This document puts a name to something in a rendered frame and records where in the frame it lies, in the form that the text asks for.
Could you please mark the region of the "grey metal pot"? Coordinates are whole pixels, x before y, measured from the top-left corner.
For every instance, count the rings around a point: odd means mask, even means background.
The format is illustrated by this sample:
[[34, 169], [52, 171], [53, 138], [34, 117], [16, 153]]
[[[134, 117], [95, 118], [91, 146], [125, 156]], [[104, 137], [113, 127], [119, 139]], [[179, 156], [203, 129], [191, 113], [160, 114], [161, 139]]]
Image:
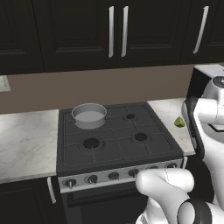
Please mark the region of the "grey metal pot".
[[107, 110], [97, 103], [84, 103], [72, 110], [74, 124], [83, 130], [100, 128], [106, 121]]

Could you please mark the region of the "black gas stove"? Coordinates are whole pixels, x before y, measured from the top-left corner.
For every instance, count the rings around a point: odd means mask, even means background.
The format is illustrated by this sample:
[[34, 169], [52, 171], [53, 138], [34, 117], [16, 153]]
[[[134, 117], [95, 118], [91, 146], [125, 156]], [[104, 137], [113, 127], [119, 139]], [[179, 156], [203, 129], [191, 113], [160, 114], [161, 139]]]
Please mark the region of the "black gas stove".
[[[151, 165], [165, 168], [182, 165], [183, 151], [147, 102], [108, 105], [106, 122], [98, 129], [80, 129], [74, 124], [71, 109], [59, 112], [56, 172], [60, 195], [97, 187], [133, 182], [132, 169], [146, 170]], [[119, 179], [109, 174], [118, 172]], [[95, 174], [96, 184], [86, 177]], [[64, 185], [75, 179], [70, 190]]]

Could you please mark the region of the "green lemon wedge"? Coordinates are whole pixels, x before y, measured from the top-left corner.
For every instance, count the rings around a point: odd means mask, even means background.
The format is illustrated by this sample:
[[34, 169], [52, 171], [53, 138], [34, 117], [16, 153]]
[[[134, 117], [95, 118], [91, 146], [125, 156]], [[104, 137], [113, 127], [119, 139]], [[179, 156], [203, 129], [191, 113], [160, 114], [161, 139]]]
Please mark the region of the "green lemon wedge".
[[175, 120], [174, 124], [179, 128], [183, 128], [186, 126], [183, 118], [180, 116]]

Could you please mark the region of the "black oven door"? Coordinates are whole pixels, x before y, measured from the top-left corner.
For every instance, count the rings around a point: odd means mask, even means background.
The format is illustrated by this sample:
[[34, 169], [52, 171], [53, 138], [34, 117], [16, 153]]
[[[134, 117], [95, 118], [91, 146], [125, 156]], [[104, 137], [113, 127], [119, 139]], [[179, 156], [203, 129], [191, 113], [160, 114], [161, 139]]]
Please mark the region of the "black oven door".
[[148, 198], [133, 182], [61, 194], [67, 224], [135, 224]]

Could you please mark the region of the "black base cupboard door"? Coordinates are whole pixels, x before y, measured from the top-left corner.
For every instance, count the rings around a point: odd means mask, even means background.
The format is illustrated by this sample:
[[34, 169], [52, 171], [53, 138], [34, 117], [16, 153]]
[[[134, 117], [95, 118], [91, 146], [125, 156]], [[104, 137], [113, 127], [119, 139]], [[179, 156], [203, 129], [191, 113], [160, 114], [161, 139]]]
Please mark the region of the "black base cupboard door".
[[214, 188], [205, 163], [196, 155], [191, 155], [187, 159], [185, 168], [194, 178], [194, 188], [188, 193], [189, 197], [212, 203], [214, 201]]
[[0, 182], [0, 224], [67, 224], [56, 176], [53, 204], [47, 178]]

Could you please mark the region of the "black wall cupboard door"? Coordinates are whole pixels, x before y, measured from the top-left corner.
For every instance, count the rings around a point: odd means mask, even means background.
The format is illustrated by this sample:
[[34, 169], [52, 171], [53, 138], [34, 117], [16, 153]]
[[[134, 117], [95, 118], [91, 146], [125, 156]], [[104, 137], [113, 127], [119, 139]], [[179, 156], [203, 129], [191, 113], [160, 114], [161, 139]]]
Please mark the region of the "black wall cupboard door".
[[[47, 72], [116, 66], [117, 0], [32, 0]], [[109, 7], [114, 13], [114, 55], [109, 58]]]
[[[193, 54], [199, 35], [203, 7], [209, 6], [199, 51]], [[224, 62], [224, 0], [192, 0], [181, 64]]]
[[0, 0], [0, 74], [43, 71], [32, 0]]
[[[118, 0], [117, 65], [177, 65], [192, 0]], [[129, 6], [126, 56], [122, 58], [123, 7]]]

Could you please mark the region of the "white wall socket plate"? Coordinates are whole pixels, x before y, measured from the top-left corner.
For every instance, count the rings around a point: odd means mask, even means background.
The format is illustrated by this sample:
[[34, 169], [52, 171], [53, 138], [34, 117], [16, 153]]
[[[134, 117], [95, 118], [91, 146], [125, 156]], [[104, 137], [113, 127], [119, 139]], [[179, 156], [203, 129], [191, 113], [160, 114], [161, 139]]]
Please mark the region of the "white wall socket plate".
[[10, 91], [10, 84], [6, 75], [0, 75], [0, 92]]

